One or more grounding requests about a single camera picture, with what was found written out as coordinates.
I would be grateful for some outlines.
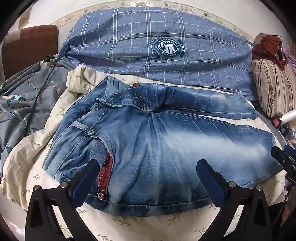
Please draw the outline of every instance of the cream bedsheet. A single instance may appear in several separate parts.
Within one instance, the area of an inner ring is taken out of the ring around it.
[[[62,94],[54,106],[44,129],[23,138],[8,156],[4,169],[0,192],[14,203],[28,209],[33,186],[39,184],[43,189],[58,186],[41,168],[45,156],[50,148],[54,132],[70,105],[91,91],[107,76],[86,66],[78,66],[67,76],[67,90]],[[161,83],[131,75],[112,75],[126,84]],[[250,125],[269,131],[265,123],[255,120],[230,120],[216,118],[232,124]],[[263,184],[263,189],[269,204],[274,202],[284,188],[285,172],[272,177]],[[209,227],[219,208],[213,204],[191,210],[185,213],[162,215],[155,217],[117,217],[90,207],[84,203],[77,209],[85,224],[98,240],[102,241],[160,241],[160,240],[198,240]],[[232,232],[239,220],[242,207],[239,207],[228,229]],[[57,219],[66,237],[70,232],[66,227],[60,211],[55,209]]]

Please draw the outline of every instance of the blue clamp pad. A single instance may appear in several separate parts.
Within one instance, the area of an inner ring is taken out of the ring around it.
[[[228,184],[222,175],[215,172],[206,160],[199,160],[196,173],[216,207],[223,208],[228,197]]]
[[[296,150],[293,147],[291,147],[289,145],[285,145],[284,152],[287,153],[294,160],[296,160]]]
[[[70,181],[68,195],[74,208],[81,207],[100,172],[100,164],[91,159],[85,168]]]

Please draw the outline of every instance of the screw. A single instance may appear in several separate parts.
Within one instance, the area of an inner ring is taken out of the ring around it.
[[[98,193],[98,199],[103,200],[104,199],[104,194],[103,193]]]
[[[256,189],[257,189],[258,191],[262,191],[262,187],[261,187],[260,185],[256,186]]]
[[[38,190],[40,188],[40,186],[39,185],[35,185],[34,187],[33,187],[33,189],[36,191],[36,190]]]
[[[237,186],[237,184],[235,182],[229,182],[228,185],[231,187],[231,188],[234,188]]]
[[[67,182],[62,182],[60,185],[59,185],[61,188],[65,188],[68,186],[68,183]]]

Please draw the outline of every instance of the floral striped pillow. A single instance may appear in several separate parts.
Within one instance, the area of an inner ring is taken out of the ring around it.
[[[290,64],[282,71],[270,60],[252,62],[259,103],[268,117],[274,117],[296,106],[296,76]]]

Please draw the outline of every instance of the gray blanket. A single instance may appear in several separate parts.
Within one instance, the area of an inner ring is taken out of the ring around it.
[[[61,94],[66,90],[66,78],[74,66],[67,60],[58,61],[40,94],[28,132],[27,120],[33,110],[37,93],[52,67],[40,69],[39,63],[24,69],[6,80],[0,87],[0,175],[13,147],[24,137],[44,127]]]

